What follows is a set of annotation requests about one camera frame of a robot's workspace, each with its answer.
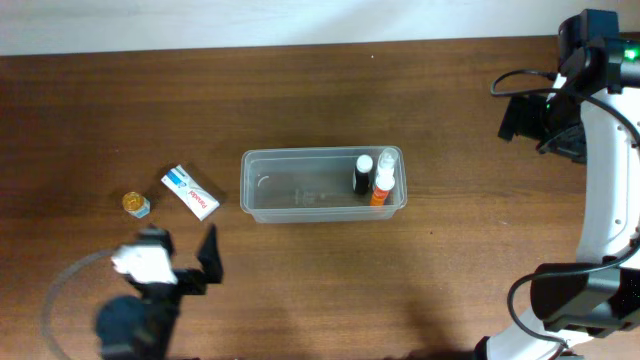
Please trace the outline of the dark bottle white cap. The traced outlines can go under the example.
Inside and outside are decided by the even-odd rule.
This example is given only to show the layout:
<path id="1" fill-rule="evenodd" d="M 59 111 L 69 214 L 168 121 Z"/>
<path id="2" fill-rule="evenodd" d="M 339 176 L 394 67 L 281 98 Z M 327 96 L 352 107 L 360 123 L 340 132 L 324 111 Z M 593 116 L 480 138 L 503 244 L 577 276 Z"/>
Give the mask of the dark bottle white cap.
<path id="1" fill-rule="evenodd" d="M 360 155 L 355 163 L 353 172 L 353 191 L 358 195 L 367 193 L 370 185 L 370 172 L 373 168 L 373 159 L 367 155 Z"/>

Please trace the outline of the white spray bottle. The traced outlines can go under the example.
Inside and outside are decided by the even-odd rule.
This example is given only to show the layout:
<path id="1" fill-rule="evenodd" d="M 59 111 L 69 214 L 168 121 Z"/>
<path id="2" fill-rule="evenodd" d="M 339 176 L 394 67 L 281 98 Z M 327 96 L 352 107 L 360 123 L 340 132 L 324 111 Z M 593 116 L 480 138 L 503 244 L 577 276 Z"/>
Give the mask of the white spray bottle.
<path id="1" fill-rule="evenodd" d="M 377 176 L 393 176 L 395 166 L 399 159 L 399 151 L 395 148 L 385 148 L 378 158 L 376 167 Z"/>

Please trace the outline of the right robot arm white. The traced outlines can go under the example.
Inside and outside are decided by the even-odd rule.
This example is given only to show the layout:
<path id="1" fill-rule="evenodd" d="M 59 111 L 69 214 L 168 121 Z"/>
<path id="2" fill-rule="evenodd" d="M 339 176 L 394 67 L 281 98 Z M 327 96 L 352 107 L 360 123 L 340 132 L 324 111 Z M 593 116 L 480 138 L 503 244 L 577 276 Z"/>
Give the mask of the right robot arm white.
<path id="1" fill-rule="evenodd" d="M 508 93 L 499 136 L 587 169 L 581 239 L 572 263 L 521 278 L 530 306 L 482 339 L 477 359 L 569 359 L 575 345 L 639 325 L 639 45 L 613 11 L 586 9 L 558 30 L 550 86 Z"/>

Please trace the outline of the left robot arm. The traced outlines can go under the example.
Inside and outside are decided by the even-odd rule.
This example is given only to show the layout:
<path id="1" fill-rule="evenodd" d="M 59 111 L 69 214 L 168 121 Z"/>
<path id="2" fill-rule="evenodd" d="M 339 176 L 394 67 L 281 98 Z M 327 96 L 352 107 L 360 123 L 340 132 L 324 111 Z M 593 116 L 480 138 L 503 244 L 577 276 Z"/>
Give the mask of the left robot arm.
<path id="1" fill-rule="evenodd" d="M 164 359 L 185 296 L 201 296 L 223 282 L 224 270 L 212 225 L 196 254 L 198 268 L 176 269 L 168 231 L 150 225 L 111 256 L 114 270 L 139 294 L 119 296 L 102 306 L 95 320 L 103 359 Z"/>

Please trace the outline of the orange tube white cap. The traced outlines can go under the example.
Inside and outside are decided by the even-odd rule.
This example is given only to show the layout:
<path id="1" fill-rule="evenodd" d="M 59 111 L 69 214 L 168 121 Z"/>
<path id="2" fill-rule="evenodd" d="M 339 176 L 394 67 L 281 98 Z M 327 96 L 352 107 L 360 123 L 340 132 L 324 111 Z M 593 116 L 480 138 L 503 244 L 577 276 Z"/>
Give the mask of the orange tube white cap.
<path id="1" fill-rule="evenodd" d="M 395 178 L 392 174 L 383 173 L 377 175 L 369 205 L 383 206 L 394 186 Z"/>

